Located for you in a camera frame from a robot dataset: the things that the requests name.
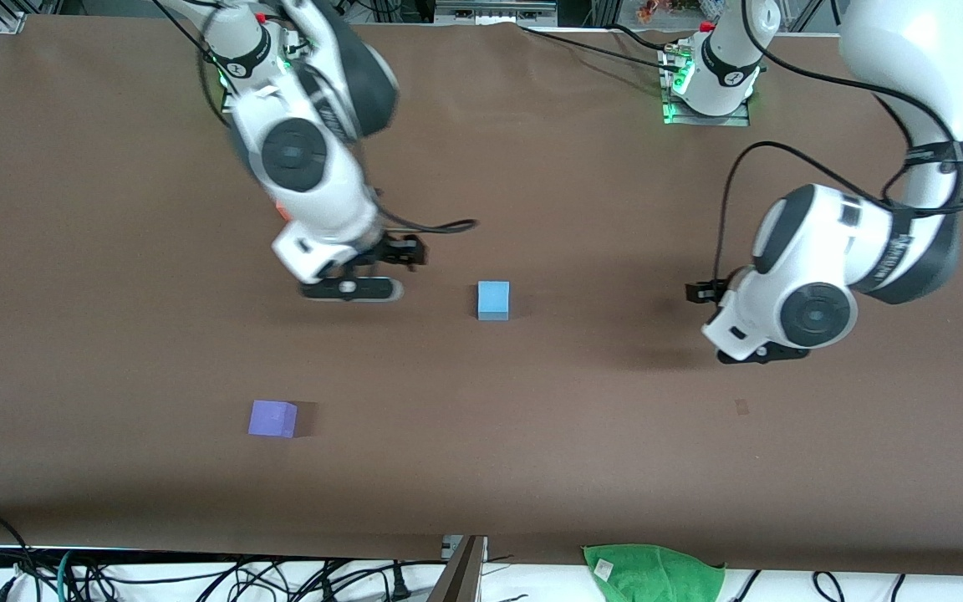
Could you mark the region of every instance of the green towel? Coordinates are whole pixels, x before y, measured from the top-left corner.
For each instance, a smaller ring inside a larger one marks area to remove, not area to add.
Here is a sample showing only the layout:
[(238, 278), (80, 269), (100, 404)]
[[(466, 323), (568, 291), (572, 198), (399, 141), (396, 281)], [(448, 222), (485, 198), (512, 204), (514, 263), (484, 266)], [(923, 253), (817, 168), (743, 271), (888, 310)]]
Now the green towel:
[(608, 602), (716, 602), (726, 572), (658, 545), (595, 545), (583, 551)]

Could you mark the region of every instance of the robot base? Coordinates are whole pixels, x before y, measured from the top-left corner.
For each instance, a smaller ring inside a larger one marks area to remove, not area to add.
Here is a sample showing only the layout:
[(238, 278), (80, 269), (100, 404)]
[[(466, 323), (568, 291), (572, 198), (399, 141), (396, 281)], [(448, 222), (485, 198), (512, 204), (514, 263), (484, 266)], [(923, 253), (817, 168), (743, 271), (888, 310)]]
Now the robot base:
[[(680, 39), (677, 44), (666, 44), (664, 50), (657, 51), (657, 58), (660, 64), (675, 65), (680, 69), (693, 69), (692, 49), (685, 45), (688, 39)], [(678, 94), (675, 94), (674, 87), (681, 84), (680, 79), (685, 76), (681, 73), (671, 73), (660, 70), (660, 99), (664, 102), (664, 122), (665, 123), (685, 123), (685, 125), (734, 125), (745, 127), (749, 125), (749, 103), (741, 101), (741, 105), (729, 115), (711, 117), (696, 113), (688, 104), (685, 103)]]
[[(339, 267), (340, 275), (322, 278), (314, 284), (299, 283), (299, 294), (314, 301), (356, 301), (361, 304), (387, 304), (404, 296), (404, 284), (394, 278), (376, 277), (378, 263), (406, 266), (415, 271), (425, 264), (425, 244), (414, 235), (396, 239), (389, 233), (370, 251)], [(356, 275), (356, 269), (369, 267), (369, 274)]]

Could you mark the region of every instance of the cable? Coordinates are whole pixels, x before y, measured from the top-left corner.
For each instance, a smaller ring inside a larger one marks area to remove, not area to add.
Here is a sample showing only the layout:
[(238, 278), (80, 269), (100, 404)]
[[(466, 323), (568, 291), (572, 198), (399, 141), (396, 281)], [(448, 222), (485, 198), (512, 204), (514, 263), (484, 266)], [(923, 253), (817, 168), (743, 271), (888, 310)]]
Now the cable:
[(656, 62), (656, 61), (646, 61), (645, 59), (639, 59), (639, 58), (637, 58), (637, 57), (627, 56), (627, 54), (613, 53), (612, 50), (607, 50), (607, 49), (605, 49), (605, 48), (599, 48), (599, 47), (597, 47), (597, 46), (591, 46), (591, 45), (588, 45), (588, 44), (582, 44), (581, 42), (574, 41), (574, 39), (560, 38), (558, 35), (552, 35), (552, 34), (550, 34), (550, 33), (544, 32), (544, 31), (537, 31), (537, 30), (534, 30), (534, 29), (530, 29), (530, 28), (528, 28), (528, 27), (523, 27), (523, 26), (521, 26), (521, 24), (520, 24), (520, 26), (519, 26), (519, 29), (521, 29), (522, 31), (525, 31), (525, 32), (527, 32), (527, 33), (531, 33), (531, 34), (534, 34), (534, 35), (538, 35), (538, 37), (540, 37), (540, 38), (555, 39), (555, 41), (557, 41), (557, 42), (563, 42), (564, 44), (570, 44), (570, 45), (572, 45), (572, 46), (578, 46), (578, 48), (585, 48), (586, 50), (593, 50), (594, 53), (607, 54), (609, 57), (615, 57), (615, 58), (617, 58), (617, 59), (623, 59), (623, 61), (630, 61), (630, 62), (632, 62), (632, 64), (643, 64), (643, 65), (650, 66), (651, 68), (661, 69), (661, 71), (669, 71), (669, 72), (672, 72), (672, 73), (675, 73), (675, 72), (679, 71), (679, 68), (676, 68), (675, 65), (658, 64), (658, 62)]
[[(355, 119), (356, 130), (359, 129), (359, 119)], [(355, 144), (355, 148), (359, 149), (359, 168), (363, 171), (363, 183), (369, 180), (368, 171), (366, 165), (366, 148), (364, 148), (363, 141), (359, 140)], [(441, 224), (439, 226), (424, 226), (421, 224), (416, 224), (410, 220), (405, 220), (403, 217), (397, 216), (390, 210), (385, 209), (385, 205), (382, 205), (378, 198), (381, 196), (381, 191), (374, 189), (374, 205), (378, 208), (378, 213), (382, 217), (386, 218), (390, 222), (396, 222), (404, 228), (409, 228), (414, 230), (414, 232), (419, 233), (431, 233), (431, 235), (458, 235), (458, 233), (466, 232), (466, 230), (471, 230), (477, 228), (478, 220), (473, 220), (473, 218), (466, 218), (466, 220), (455, 220), (454, 222), (448, 222), (447, 224)]]
[(184, 29), (182, 24), (178, 23), (177, 20), (173, 18), (173, 15), (171, 12), (169, 12), (168, 8), (161, 3), (161, 0), (151, 1), (156, 7), (158, 7), (158, 10), (161, 11), (161, 14), (164, 14), (166, 18), (173, 23), (173, 27), (176, 27), (176, 30), (180, 31), (185, 38), (188, 38), (188, 42), (191, 42), (191, 45), (196, 47), (196, 51), (198, 52), (198, 56), (196, 58), (196, 71), (199, 74), (199, 84), (202, 87), (203, 99), (206, 100), (206, 106), (210, 107), (211, 112), (215, 115), (215, 117), (218, 118), (218, 121), (221, 121), (222, 125), (229, 126), (228, 121), (225, 119), (225, 115), (222, 115), (222, 112), (217, 108), (217, 106), (215, 106), (214, 99), (211, 97), (210, 87), (206, 84), (206, 76), (203, 74), (203, 61), (206, 60), (211, 62), (211, 64), (214, 64), (215, 68), (218, 69), (218, 73), (221, 74), (222, 79), (229, 84), (229, 88), (232, 90), (233, 94), (238, 94), (237, 85), (233, 83), (232, 79), (230, 79), (230, 77), (226, 75), (224, 69), (222, 69), (222, 66), (218, 64), (217, 59), (214, 58), (214, 53), (211, 53), (210, 49), (208, 49), (206, 46), (203, 46), (204, 42), (206, 42), (206, 32), (210, 30), (211, 24), (214, 23), (214, 17), (219, 11), (225, 8), (224, 5), (218, 3), (214, 10), (211, 11), (211, 14), (206, 16), (206, 19), (203, 20), (202, 27), (199, 27), (199, 39), (196, 39), (194, 35), (191, 35), (191, 33), (188, 32), (188, 30)]
[(898, 590), (901, 589), (902, 584), (905, 583), (905, 573), (898, 575), (898, 580), (895, 580), (894, 587), (890, 590), (890, 602), (898, 602)]
[(943, 118), (939, 117), (939, 114), (935, 113), (935, 111), (931, 107), (929, 107), (928, 105), (925, 105), (925, 103), (921, 102), (921, 100), (915, 99), (913, 98), (913, 96), (909, 96), (905, 92), (899, 92), (898, 90), (894, 90), (891, 88), (884, 88), (882, 87), (882, 85), (866, 84), (863, 81), (856, 81), (852, 79), (842, 79), (842, 77), (834, 77), (832, 75), (815, 73), (813, 71), (808, 71), (807, 69), (799, 68), (799, 66), (797, 65), (788, 64), (787, 61), (784, 61), (779, 57), (775, 56), (775, 54), (772, 54), (771, 50), (768, 50), (763, 45), (761, 45), (760, 41), (757, 41), (756, 35), (753, 34), (752, 27), (749, 26), (749, 12), (748, 12), (748, 8), (746, 8), (747, 3), (748, 3), (748, 0), (741, 0), (742, 27), (745, 28), (746, 35), (748, 35), (749, 41), (752, 42), (752, 45), (756, 46), (757, 50), (760, 50), (760, 53), (764, 54), (765, 57), (768, 57), (769, 60), (771, 60), (774, 64), (781, 66), (781, 68), (787, 69), (787, 71), (792, 71), (797, 75), (803, 75), (805, 77), (809, 77), (810, 79), (827, 81), (827, 83), (830, 83), (830, 84), (848, 85), (848, 87), (851, 87), (851, 88), (860, 88), (861, 90), (867, 90), (868, 92), (875, 92), (876, 94), (887, 95), (893, 99), (904, 100), (904, 102), (909, 103), (910, 105), (913, 105), (914, 107), (918, 108), (918, 110), (924, 111), (924, 113), (928, 115), (928, 117), (931, 118), (932, 121), (934, 121), (935, 124), (938, 125), (941, 130), (943, 130), (943, 134), (945, 134), (948, 142), (958, 141), (956, 137), (953, 136), (953, 130), (951, 130), (950, 127), (947, 125), (947, 123), (944, 122)]
[(314, 575), (311, 575), (310, 579), (307, 579), (303, 585), (299, 586), (298, 590), (295, 591), (295, 594), (290, 595), (288, 602), (301, 601), (306, 594), (310, 594), (310, 591), (313, 591), (314, 587), (317, 587), (318, 584), (320, 584), (321, 578), (324, 576), (325, 578), (328, 578), (333, 574), (333, 572), (336, 572), (347, 565), (348, 562), (348, 560), (326, 560), (321, 570), (314, 573)]
[[(819, 585), (819, 575), (826, 575), (827, 579), (830, 579), (830, 583), (834, 586), (834, 591), (838, 592), (838, 599), (827, 595), (822, 585)], [(834, 578), (834, 575), (828, 571), (817, 571), (813, 573), (813, 587), (817, 590), (817, 594), (822, 595), (823, 599), (827, 602), (845, 602), (845, 594), (842, 594), (842, 586), (838, 585), (838, 579)]]
[(630, 39), (633, 39), (635, 42), (637, 42), (638, 44), (641, 44), (642, 46), (645, 46), (646, 48), (658, 50), (658, 51), (661, 51), (661, 53), (662, 51), (664, 51), (664, 45), (653, 44), (648, 39), (640, 37), (637, 34), (637, 32), (630, 29), (630, 27), (626, 27), (625, 24), (619, 24), (619, 23), (605, 24), (604, 29), (613, 29), (613, 30), (622, 31), (623, 33), (629, 35)]
[(752, 575), (749, 575), (749, 579), (746, 579), (745, 585), (741, 587), (741, 591), (738, 592), (737, 598), (733, 599), (731, 602), (745, 602), (746, 595), (749, 595), (749, 588), (751, 588), (752, 584), (756, 582), (761, 572), (763, 571), (761, 571), (760, 569), (753, 571)]
[(396, 224), (412, 229), (414, 232), (428, 233), (428, 235), (458, 235), (458, 233), (466, 232), (466, 230), (477, 228), (478, 225), (478, 220), (466, 218), (466, 220), (455, 220), (439, 226), (424, 226), (397, 216), (397, 214), (385, 209), (385, 206), (381, 205), (377, 199), (374, 199), (374, 204), (378, 206), (378, 213), (381, 213), (381, 216), (386, 220), (396, 222)]
[(73, 556), (72, 549), (62, 555), (61, 563), (58, 563), (58, 602), (65, 602), (65, 567), (69, 564), (69, 556)]
[(42, 602), (43, 587), (39, 585), (38, 566), (35, 563), (35, 561), (32, 559), (30, 548), (28, 548), (28, 545), (24, 543), (24, 538), (20, 537), (20, 533), (17, 533), (17, 529), (15, 529), (11, 525), (11, 523), (8, 523), (7, 521), (5, 521), (5, 518), (0, 517), (0, 526), (3, 527), (5, 530), (10, 531), (11, 537), (13, 537), (14, 541), (17, 542), (17, 545), (20, 546), (20, 551), (22, 551), (24, 561), (26, 561), (26, 563), (28, 564), (28, 567), (31, 569), (32, 572), (37, 573), (37, 578), (35, 578), (37, 579), (37, 583), (35, 583), (35, 599), (37, 600), (37, 602)]
[(351, 0), (352, 4), (359, 4), (360, 7), (366, 8), (366, 10), (371, 11), (374, 15), (397, 15), (400, 9), (404, 7), (404, 3), (400, 1), (392, 8), (377, 8), (374, 5), (363, 3), (363, 0)]
[[(270, 587), (268, 587), (267, 585), (265, 585), (265, 584), (263, 584), (263, 583), (259, 583), (259, 582), (260, 582), (260, 580), (262, 580), (262, 576), (263, 576), (263, 575), (267, 574), (267, 573), (270, 572), (270, 571), (273, 571), (273, 570), (278, 566), (278, 564), (281, 564), (281, 563), (283, 563), (283, 560), (275, 560), (275, 561), (272, 561), (272, 562), (270, 563), (270, 565), (268, 565), (268, 567), (266, 567), (265, 569), (257, 572), (257, 574), (252, 574), (251, 572), (248, 572), (248, 571), (247, 571), (246, 569), (244, 569), (244, 568), (238, 569), (236, 572), (234, 572), (234, 575), (236, 575), (237, 583), (236, 583), (236, 585), (233, 585), (232, 589), (229, 590), (229, 592), (230, 592), (229, 602), (238, 602), (238, 601), (240, 601), (240, 597), (241, 597), (242, 594), (244, 594), (244, 590), (246, 590), (248, 587), (252, 587), (252, 586), (260, 587), (260, 588), (263, 588), (263, 589), (265, 589), (266, 591), (270, 592), (270, 595), (272, 595), (272, 596), (274, 597), (275, 601), (276, 601), (276, 599), (278, 599), (278, 595), (277, 595), (277, 594), (274, 594), (274, 590), (272, 590), (272, 589), (271, 589)], [(243, 572), (245, 575), (251, 576), (251, 579), (249, 579), (246, 583), (241, 582), (241, 580), (240, 580), (240, 573), (241, 573), (241, 572)]]
[(186, 582), (187, 580), (198, 580), (198, 579), (209, 579), (216, 578), (218, 575), (225, 573), (225, 571), (218, 571), (216, 573), (206, 573), (203, 575), (191, 575), (186, 576), (186, 578), (170, 578), (170, 579), (118, 579), (111, 578), (110, 576), (104, 576), (108, 582), (120, 583), (123, 585), (161, 585), (167, 583), (180, 583)]
[(203, 19), (202, 27), (199, 28), (200, 46), (198, 47), (198, 49), (196, 49), (196, 73), (198, 73), (199, 75), (199, 85), (201, 85), (201, 87), (203, 88), (203, 99), (206, 100), (206, 106), (210, 107), (211, 113), (214, 114), (214, 117), (217, 117), (218, 121), (221, 121), (222, 125), (225, 125), (226, 127), (228, 127), (229, 122), (225, 119), (225, 115), (223, 115), (222, 111), (219, 110), (219, 108), (214, 104), (214, 98), (213, 96), (211, 96), (210, 85), (206, 81), (206, 69), (203, 68), (203, 64), (206, 61), (209, 61), (211, 62), (211, 64), (214, 64), (215, 68), (217, 68), (217, 71), (219, 74), (221, 74), (222, 78), (228, 81), (230, 85), (232, 85), (233, 94), (236, 94), (237, 85), (234, 84), (232, 80), (229, 79), (229, 76), (226, 76), (222, 72), (222, 66), (217, 64), (217, 61), (214, 60), (214, 56), (213, 54), (211, 54), (210, 49), (204, 48), (202, 46), (206, 42), (206, 32), (210, 31), (211, 23), (214, 23), (214, 17), (217, 15), (218, 11), (221, 11), (221, 10), (222, 10), (221, 7), (214, 8), (214, 11), (211, 12), (210, 15), (207, 15), (206, 19)]

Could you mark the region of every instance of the white floor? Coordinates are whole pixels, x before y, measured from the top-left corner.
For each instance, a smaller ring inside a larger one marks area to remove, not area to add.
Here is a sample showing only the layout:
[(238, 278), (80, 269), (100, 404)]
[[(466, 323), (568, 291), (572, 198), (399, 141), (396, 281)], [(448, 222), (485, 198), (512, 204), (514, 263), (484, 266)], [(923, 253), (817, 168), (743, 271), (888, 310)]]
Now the white floor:
[[(387, 561), (359, 561), (348, 565), (337, 574), (363, 568), (381, 567)], [(252, 565), (252, 571), (260, 571), (268, 564)], [(179, 576), (198, 575), (224, 571), (230, 564), (127, 564), (112, 567), (108, 574), (118, 579), (168, 579)], [(283, 565), (289, 585), (299, 586), (321, 563), (290, 563)], [(440, 565), (421, 565), (404, 568), (405, 582), (414, 591), (431, 587), (438, 579)], [(719, 601), (734, 599), (751, 571), (730, 570), (720, 592)], [(584, 565), (545, 564), (487, 564), (481, 579), (481, 602), (502, 602), (526, 594), (524, 602), (603, 602), (604, 597), (593, 583), (589, 569)], [(10, 579), (13, 571), (0, 569), (0, 586)], [(272, 580), (280, 583), (276, 573)], [(752, 586), (746, 602), (823, 602), (813, 587), (811, 573), (798, 571), (764, 571)], [(848, 602), (889, 602), (890, 590), (897, 575), (870, 573), (836, 573)], [(166, 585), (118, 585), (119, 602), (191, 602), (213, 579), (196, 579)], [(211, 595), (211, 602), (229, 599), (234, 579), (226, 579)], [(375, 575), (348, 587), (337, 594), (339, 602), (355, 602), (377, 599), (385, 587)], [(837, 595), (829, 591), (833, 598)], [(43, 599), (54, 602), (56, 594), (43, 587)], [(240, 602), (278, 602), (285, 594), (276, 597), (270, 591), (251, 588), (244, 592)], [(311, 594), (306, 602), (317, 602), (321, 595)], [(10, 595), (10, 602), (34, 602), (35, 590), (30, 578), (19, 579)], [(963, 602), (963, 578), (955, 576), (910, 575), (901, 587), (898, 602)]]

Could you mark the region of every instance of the metal frame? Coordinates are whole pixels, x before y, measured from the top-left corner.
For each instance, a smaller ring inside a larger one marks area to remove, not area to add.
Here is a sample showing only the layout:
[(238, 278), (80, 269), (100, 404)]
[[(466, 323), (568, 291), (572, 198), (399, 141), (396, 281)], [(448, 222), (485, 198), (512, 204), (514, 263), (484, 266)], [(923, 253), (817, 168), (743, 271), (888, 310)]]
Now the metal frame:
[(24, 27), (24, 17), (28, 13), (18, 10), (16, 3), (8, 5), (5, 0), (0, 0), (0, 33), (17, 33)]
[(489, 538), (462, 536), (425, 602), (477, 602)]
[[(808, 26), (809, 22), (811, 22), (813, 17), (815, 17), (815, 14), (817, 14), (819, 7), (822, 7), (826, 1), (827, 0), (809, 0), (805, 10), (803, 10), (802, 14), (799, 14), (796, 19), (794, 19), (794, 23), (791, 23), (787, 30), (793, 32), (805, 31), (805, 28)], [(783, 8), (786, 11), (791, 11), (788, 0), (784, 1)]]

